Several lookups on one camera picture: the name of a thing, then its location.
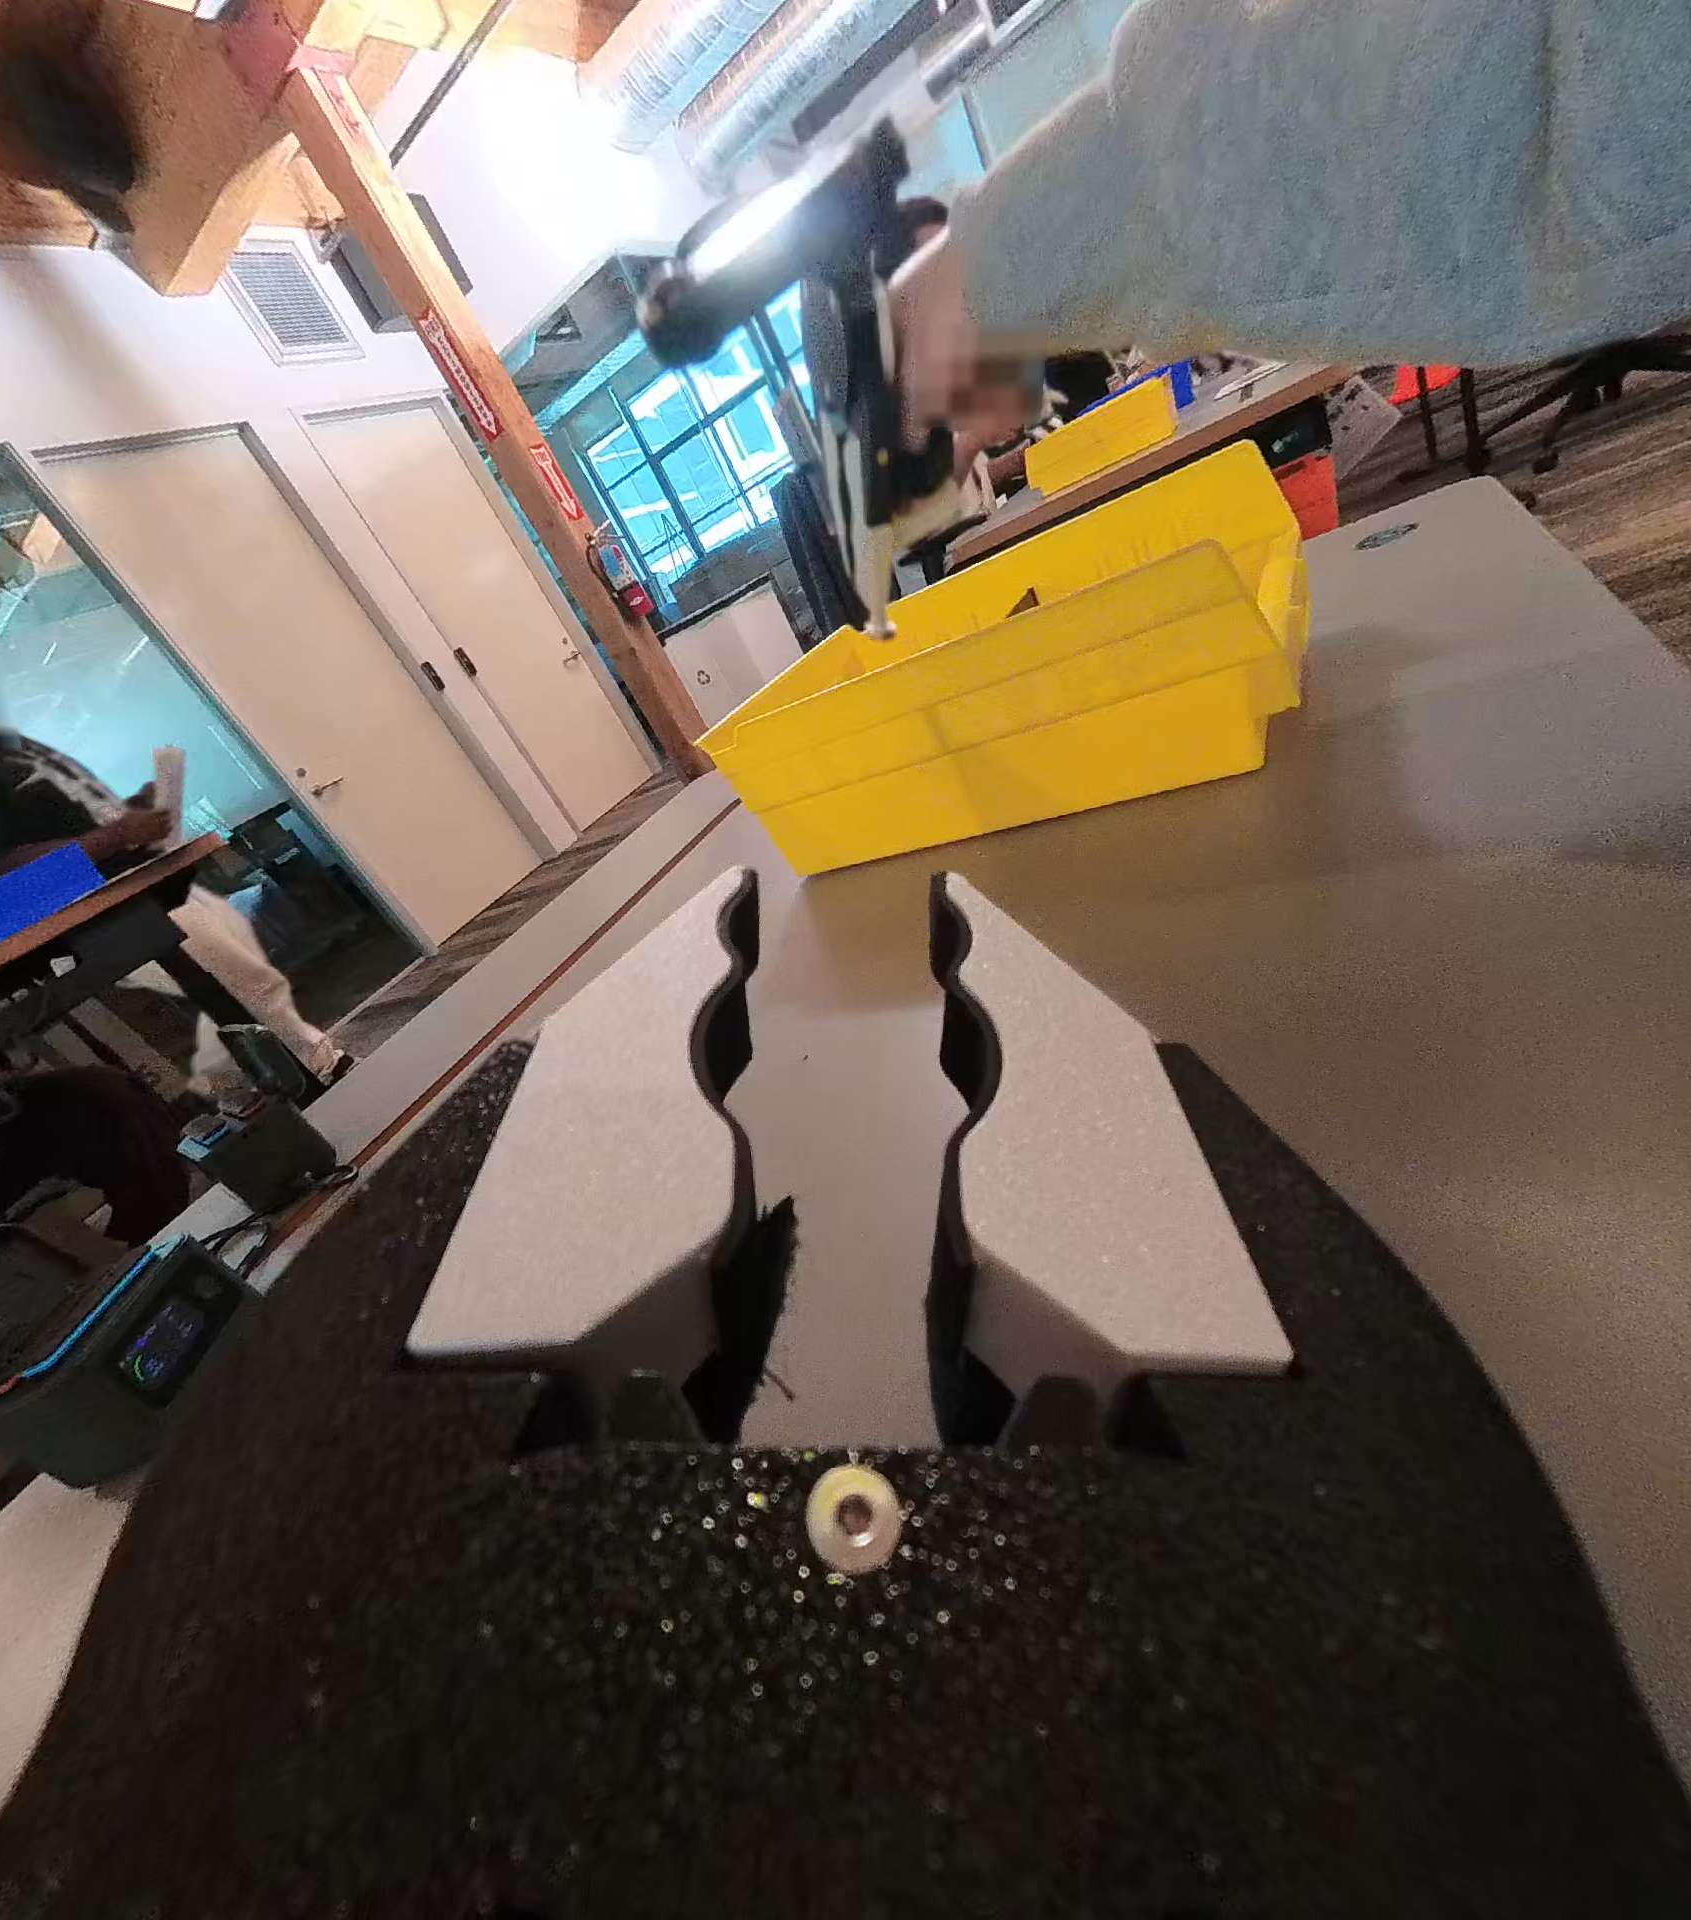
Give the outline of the white vent grille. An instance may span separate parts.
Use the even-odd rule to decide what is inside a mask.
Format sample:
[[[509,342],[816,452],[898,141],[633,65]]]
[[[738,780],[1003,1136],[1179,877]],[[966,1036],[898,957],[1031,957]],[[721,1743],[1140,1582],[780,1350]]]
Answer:
[[[236,248],[221,286],[281,367],[362,360],[354,330],[295,242],[261,238]]]

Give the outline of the white recycling bin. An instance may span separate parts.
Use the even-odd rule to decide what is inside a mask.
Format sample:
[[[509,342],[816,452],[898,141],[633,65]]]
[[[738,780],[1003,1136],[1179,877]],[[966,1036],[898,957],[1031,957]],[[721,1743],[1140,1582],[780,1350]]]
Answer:
[[[707,732],[802,659],[799,633],[770,578],[672,625],[665,659]]]

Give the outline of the black office chair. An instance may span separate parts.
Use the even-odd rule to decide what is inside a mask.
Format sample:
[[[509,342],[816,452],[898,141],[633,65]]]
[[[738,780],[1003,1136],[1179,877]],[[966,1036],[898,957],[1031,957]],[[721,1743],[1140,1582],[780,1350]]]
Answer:
[[[1556,471],[1573,440],[1620,420],[1652,381],[1691,388],[1691,326],[1464,372],[1457,470],[1464,478],[1504,478],[1509,462],[1519,475],[1504,486],[1532,510],[1535,482]]]

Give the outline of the blue plastic bin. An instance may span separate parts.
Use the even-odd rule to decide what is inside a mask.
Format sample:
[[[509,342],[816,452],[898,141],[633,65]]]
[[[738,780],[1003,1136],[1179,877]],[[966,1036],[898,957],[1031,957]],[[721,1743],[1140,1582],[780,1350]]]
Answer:
[[[96,895],[107,877],[80,842],[0,876],[0,944]]]

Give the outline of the yellow plastic bin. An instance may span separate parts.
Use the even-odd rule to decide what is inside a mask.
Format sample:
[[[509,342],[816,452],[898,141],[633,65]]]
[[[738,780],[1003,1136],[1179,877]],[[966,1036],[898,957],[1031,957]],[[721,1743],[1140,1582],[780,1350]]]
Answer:
[[[1175,389],[1166,372],[1153,372],[1036,440],[1025,451],[1025,486],[1069,490],[1172,436]]]
[[[1297,540],[1257,567],[1217,540],[871,665],[839,630],[703,736],[798,876],[1264,767],[1301,700],[1309,582]]]
[[[1039,650],[1097,648],[1217,615],[1246,659],[1301,659],[1309,582],[1298,523],[1264,455],[1230,444],[1138,490],[1017,540],[894,604],[873,662],[917,659],[1001,630]]]

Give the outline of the wooden post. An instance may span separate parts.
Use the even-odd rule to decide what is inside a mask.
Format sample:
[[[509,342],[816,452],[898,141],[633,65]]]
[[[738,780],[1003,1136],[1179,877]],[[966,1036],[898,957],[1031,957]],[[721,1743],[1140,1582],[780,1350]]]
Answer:
[[[226,2],[214,32],[233,78],[261,112],[281,122],[335,196],[411,323],[424,311],[436,311],[455,335],[458,351],[503,422],[496,444],[484,444],[476,433],[496,475],[538,533],[557,578],[617,666],[665,759],[683,780],[696,780],[710,772],[710,759],[696,747],[702,732],[696,706],[649,623],[624,617],[592,573],[585,552],[592,518],[566,522],[544,493],[525,452],[525,444],[544,442],[544,433],[421,228],[407,193],[395,178],[390,148],[354,91],[357,49],[368,42],[376,10],[372,2]]]

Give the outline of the wooden work table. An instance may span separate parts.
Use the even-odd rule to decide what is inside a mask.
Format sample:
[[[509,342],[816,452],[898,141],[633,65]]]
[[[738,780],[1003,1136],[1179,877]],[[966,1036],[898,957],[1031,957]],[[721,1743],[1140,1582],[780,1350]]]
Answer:
[[[1316,399],[1328,396],[1357,372],[1360,367],[1353,363],[1290,363],[1288,367],[1257,377],[1235,396],[1194,400],[1190,408],[1190,422],[1180,426],[1166,442],[1150,444],[1125,462],[1101,470],[1098,475],[1083,478],[1065,490],[1017,493],[987,522],[949,544],[949,573],[984,562],[1003,548],[1040,534],[1045,529],[1073,516],[1091,514],[1094,507],[1125,490],[1138,490],[1172,470],[1190,466],[1225,444],[1253,440],[1264,422],[1279,422],[1301,411]]]

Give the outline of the black wall speaker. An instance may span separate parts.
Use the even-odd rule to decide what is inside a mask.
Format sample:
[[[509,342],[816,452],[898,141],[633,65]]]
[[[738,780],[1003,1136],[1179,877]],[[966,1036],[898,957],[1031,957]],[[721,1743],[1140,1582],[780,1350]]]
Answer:
[[[431,198],[424,193],[413,193],[411,205],[421,220],[421,228],[427,230],[431,242],[437,248],[447,270],[451,271],[458,290],[468,297],[473,281],[465,263],[459,261],[458,249],[451,248],[451,238],[447,235],[437,213],[432,212]],[[379,266],[368,255],[351,222],[337,222],[326,228],[322,238],[318,242],[318,255],[329,263],[342,287],[351,293],[354,305],[362,312],[362,322],[372,335],[380,337],[395,331],[413,331],[411,316],[402,311],[384,274],[379,274]]]

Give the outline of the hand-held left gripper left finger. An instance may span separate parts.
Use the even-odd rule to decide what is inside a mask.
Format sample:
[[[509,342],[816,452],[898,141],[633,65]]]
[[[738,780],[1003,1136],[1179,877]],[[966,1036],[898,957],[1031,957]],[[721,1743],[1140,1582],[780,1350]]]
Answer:
[[[707,1441],[739,1437],[794,1250],[792,1202],[761,1202],[728,1109],[760,940],[760,876],[725,868],[543,1024],[411,1365],[539,1375],[598,1422],[651,1376]]]

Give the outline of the white door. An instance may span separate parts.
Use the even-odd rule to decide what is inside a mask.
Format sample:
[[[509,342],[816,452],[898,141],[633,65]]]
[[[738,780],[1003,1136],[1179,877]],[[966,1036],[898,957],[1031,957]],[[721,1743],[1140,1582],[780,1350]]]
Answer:
[[[52,451],[41,475],[424,951],[528,873],[521,822],[248,429]]]
[[[444,399],[303,418],[337,489],[572,833],[655,774],[651,750],[473,440]]]

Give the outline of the person's right forearm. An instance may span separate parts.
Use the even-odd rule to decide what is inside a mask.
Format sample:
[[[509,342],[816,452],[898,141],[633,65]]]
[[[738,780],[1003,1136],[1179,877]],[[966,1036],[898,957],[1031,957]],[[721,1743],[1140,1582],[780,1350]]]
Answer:
[[[1506,367],[1691,316],[1691,2],[1138,2],[949,228],[984,342]]]

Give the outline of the black power station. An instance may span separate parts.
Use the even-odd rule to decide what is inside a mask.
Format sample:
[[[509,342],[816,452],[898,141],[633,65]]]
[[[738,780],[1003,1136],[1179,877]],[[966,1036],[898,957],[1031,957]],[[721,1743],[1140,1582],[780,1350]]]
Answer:
[[[81,1490],[136,1470],[254,1298],[195,1238],[0,1223],[0,1456]]]

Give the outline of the dark charger dock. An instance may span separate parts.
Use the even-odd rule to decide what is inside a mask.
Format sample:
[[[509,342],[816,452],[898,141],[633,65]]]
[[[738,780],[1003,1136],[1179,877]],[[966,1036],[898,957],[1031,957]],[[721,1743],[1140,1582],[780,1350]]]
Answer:
[[[265,1027],[218,1027],[247,1098],[198,1113],[178,1136],[178,1156],[226,1187],[248,1212],[281,1212],[340,1171],[329,1139],[303,1116],[316,1082]]]

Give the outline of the person's right hand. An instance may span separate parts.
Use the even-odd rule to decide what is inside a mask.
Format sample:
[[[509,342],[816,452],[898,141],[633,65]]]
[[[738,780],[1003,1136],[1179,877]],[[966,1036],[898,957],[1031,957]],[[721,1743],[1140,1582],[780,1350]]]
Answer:
[[[972,342],[972,312],[965,300],[961,263],[949,226],[923,230],[920,245],[898,266],[888,287],[888,312],[901,357],[960,357]]]

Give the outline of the black-legged wooden table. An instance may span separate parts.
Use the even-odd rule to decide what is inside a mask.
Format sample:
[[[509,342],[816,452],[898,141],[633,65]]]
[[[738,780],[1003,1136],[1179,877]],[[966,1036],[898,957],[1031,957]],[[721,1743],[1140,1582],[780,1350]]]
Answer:
[[[218,833],[198,833],[0,940],[0,1053],[148,962],[217,1027],[254,1024],[244,1001],[187,955],[187,932],[173,920],[195,873],[224,846]]]

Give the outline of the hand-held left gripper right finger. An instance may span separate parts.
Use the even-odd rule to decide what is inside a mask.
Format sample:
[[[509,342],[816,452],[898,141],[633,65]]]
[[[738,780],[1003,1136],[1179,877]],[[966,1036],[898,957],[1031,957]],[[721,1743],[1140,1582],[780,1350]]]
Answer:
[[[928,1274],[939,1441],[1046,1379],[1124,1424],[1150,1379],[1288,1379],[1297,1350],[1150,1031],[972,880],[928,885],[939,1069],[965,1102]]]

